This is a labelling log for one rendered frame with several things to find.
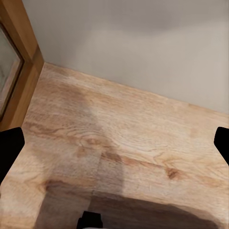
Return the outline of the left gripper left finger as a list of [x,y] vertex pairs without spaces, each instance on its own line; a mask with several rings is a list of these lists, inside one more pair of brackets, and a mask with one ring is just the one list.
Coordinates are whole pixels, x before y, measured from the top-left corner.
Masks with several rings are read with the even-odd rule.
[[0,186],[24,145],[20,127],[0,132]]

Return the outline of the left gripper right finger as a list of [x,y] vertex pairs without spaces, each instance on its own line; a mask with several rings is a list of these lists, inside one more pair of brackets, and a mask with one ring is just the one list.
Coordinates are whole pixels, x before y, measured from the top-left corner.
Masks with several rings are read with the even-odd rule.
[[215,138],[214,145],[218,151],[222,154],[223,158],[229,165],[229,129],[224,127],[218,127]]

